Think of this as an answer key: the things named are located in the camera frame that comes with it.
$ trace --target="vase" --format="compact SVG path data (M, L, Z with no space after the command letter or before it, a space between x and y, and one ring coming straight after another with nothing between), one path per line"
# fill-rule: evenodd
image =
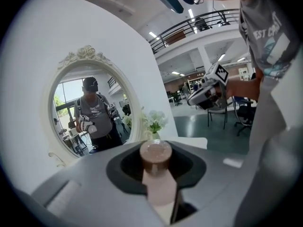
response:
M155 132L155 133L152 134L152 139L153 140L156 140L156 139L160 140L160 135L158 134L158 132Z

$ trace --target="brown wall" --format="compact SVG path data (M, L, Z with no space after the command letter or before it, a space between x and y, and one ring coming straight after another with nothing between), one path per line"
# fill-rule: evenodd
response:
M239 74L238 69L244 68L244 67L247 67L247 65L246 64L242 64L242 65L237 65L237 66L233 66L233 67L228 67L226 69L227 69L227 71L229 73L229 77L231 77L231 76L238 75ZM187 82L187 80L192 80L192 79L196 79L196 78L202 77L202 73L205 73L205 72L204 71L203 72L195 72L195 73L190 74L188 76L181 77L181 78L179 78L177 80L170 81L168 83L164 83L165 90L167 92L174 93L174 92L176 92L176 91L179 90L179 85L183 84L184 82Z

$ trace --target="tree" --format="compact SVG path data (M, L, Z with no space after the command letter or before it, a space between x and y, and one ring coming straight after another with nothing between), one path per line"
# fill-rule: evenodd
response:
M58 107L58 106L64 104L64 102L60 100L59 95L56 94L56 93L55 93L55 95L54 95L54 97L53 97L53 100L54 100L54 102L55 102L55 106L56 106L56 107ZM57 114L58 114L59 118L65 116L65 115L67 115L67 114L68 114L67 108L64 108L64 109L61 109L61 110L57 111Z

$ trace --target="forearm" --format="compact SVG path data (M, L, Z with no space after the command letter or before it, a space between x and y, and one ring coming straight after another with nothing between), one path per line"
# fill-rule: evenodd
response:
M228 81L226 86L227 95L248 97L253 100L258 100L260 94L260 83L261 80L259 78L250 81L231 79Z

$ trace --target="railing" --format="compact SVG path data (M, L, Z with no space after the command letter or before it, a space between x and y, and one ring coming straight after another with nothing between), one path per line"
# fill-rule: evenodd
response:
M111 88L114 84L116 84L117 82L116 82L116 80L113 78L113 77L111 77L110 78L110 80L108 80L108 85L109 85L109 88Z
M190 35L215 27L237 24L239 21L238 9L226 9L210 13L204 13L165 30L156 38L149 41L153 53L157 53Z

